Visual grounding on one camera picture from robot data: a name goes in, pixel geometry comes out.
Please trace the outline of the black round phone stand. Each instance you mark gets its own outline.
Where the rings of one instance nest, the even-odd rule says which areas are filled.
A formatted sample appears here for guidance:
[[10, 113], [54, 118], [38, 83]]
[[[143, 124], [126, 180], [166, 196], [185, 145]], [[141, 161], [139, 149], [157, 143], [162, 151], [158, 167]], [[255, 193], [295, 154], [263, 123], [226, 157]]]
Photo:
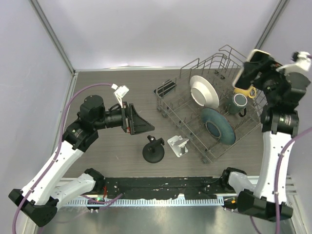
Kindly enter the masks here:
[[149, 143], [147, 143], [143, 150], [143, 158], [149, 163], [158, 163], [160, 162], [165, 155], [164, 151], [164, 140], [163, 138], [156, 139], [154, 136], [147, 136]]

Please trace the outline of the white cased smartphone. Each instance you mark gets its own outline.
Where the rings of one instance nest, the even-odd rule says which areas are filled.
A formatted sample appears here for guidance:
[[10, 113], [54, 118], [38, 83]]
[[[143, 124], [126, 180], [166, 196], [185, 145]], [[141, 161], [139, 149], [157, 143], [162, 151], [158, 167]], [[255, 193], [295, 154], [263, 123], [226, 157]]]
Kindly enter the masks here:
[[247, 90], [258, 73], [269, 67], [271, 60], [271, 55], [268, 52], [253, 49], [233, 80], [233, 87]]

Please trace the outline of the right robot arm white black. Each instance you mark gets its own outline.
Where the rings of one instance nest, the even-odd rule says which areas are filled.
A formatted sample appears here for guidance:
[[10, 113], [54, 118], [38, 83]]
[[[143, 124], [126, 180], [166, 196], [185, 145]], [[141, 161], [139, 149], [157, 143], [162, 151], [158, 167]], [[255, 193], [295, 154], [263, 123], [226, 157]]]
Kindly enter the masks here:
[[311, 64], [307, 52], [294, 52], [292, 62], [283, 65], [255, 49], [233, 81], [235, 88], [253, 86], [262, 91], [267, 101], [260, 116], [263, 158], [257, 184], [251, 184], [245, 172], [235, 168], [224, 170], [220, 180], [223, 191], [237, 193], [234, 208], [240, 214], [270, 222], [293, 215], [287, 205], [286, 177], [292, 146], [300, 137], [296, 108], [310, 84], [306, 74]]

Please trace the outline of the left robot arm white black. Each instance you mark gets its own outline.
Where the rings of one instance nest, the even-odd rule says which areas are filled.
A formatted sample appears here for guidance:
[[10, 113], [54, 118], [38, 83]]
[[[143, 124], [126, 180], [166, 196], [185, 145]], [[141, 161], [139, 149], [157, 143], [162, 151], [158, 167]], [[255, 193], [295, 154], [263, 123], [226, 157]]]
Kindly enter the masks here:
[[99, 130], [121, 127], [126, 133], [138, 135], [155, 129], [137, 113], [133, 104], [123, 102], [106, 110], [103, 98], [98, 95], [86, 97], [77, 116], [40, 172], [26, 186], [13, 189], [8, 196], [38, 227], [48, 224], [58, 209], [75, 197], [103, 191], [104, 176], [93, 168], [56, 188], [67, 170], [98, 139]]

